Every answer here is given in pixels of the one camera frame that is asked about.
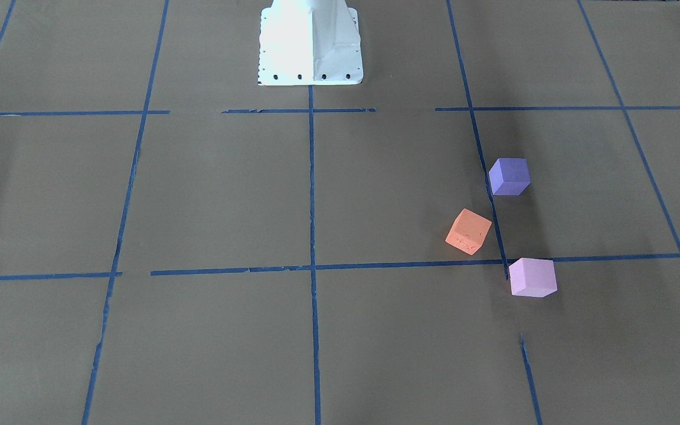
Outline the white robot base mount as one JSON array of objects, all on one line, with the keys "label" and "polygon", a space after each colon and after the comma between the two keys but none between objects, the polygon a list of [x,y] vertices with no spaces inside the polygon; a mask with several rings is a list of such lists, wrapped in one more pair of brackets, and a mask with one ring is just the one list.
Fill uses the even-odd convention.
[{"label": "white robot base mount", "polygon": [[359,16],[345,1],[273,1],[261,10],[259,86],[364,80]]}]

